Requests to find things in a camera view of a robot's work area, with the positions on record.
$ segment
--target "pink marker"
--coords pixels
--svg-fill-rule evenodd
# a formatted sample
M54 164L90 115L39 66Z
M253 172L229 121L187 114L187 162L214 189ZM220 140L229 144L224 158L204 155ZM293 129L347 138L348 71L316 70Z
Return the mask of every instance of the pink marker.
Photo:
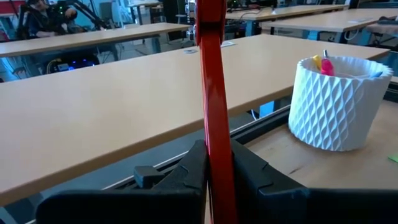
M335 76L335 69L333 68L333 64L329 60L328 51L323 50L324 58L321 61L321 74Z

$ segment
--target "yellow pen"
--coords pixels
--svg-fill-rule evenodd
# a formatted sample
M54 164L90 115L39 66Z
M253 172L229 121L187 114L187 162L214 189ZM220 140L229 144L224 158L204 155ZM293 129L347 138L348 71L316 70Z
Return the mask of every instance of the yellow pen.
M316 55L312 57L312 60L314 61L315 65L319 70L321 70L322 67L322 58L319 55Z

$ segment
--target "wooden tabletop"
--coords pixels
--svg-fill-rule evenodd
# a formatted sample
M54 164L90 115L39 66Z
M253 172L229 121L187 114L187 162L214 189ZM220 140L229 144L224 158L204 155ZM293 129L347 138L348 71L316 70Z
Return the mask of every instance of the wooden tabletop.
M331 152L295 138L287 125L246 146L283 174L307 187L398 189L398 104L383 101L362 149Z
M285 19L275 22L265 22L268 27L292 28L302 30L319 30L330 32L345 32L366 27L379 20L380 17L395 17L397 9L350 9L314 16Z
M0 43L0 57L13 57L71 47L117 42L165 32L186 30L188 28L188 25L183 24L155 23L139 26L134 29L110 29L81 34L62 35L58 37Z
M292 93L297 62L385 49L256 35L223 52L229 115ZM0 206L203 127L200 54L174 50L0 85Z
M268 19L278 19L289 16L299 16L302 14L310 14L315 12L323 12L329 10L343 9L346 5L316 5L316 6L291 6L277 8L273 12L271 8L255 9L249 11L237 11L227 13L227 19L242 19L250 21L264 21Z

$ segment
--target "geometric pattern vase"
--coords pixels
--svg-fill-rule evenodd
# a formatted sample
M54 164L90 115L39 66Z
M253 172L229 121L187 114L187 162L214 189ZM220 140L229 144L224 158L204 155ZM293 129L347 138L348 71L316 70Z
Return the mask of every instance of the geometric pattern vase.
M289 129L301 141L329 151L364 146L393 71L360 58L330 57L335 76L322 75L312 58L297 65ZM378 78L371 75L382 72Z

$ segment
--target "paper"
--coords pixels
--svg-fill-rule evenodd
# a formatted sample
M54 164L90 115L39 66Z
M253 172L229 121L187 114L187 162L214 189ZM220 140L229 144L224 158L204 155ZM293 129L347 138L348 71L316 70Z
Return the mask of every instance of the paper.
M390 160L394 161L394 162L398 162L398 153L392 156L388 157Z
M348 21L348 22L349 22L349 23L359 23L359 22L366 22L366 21L369 21L369 20L371 20L371 19L373 19L373 18L355 19L355 20Z
M232 41L224 41L224 42L221 44L221 47L229 47L229 46L232 46L232 45L235 45L235 43L232 42Z

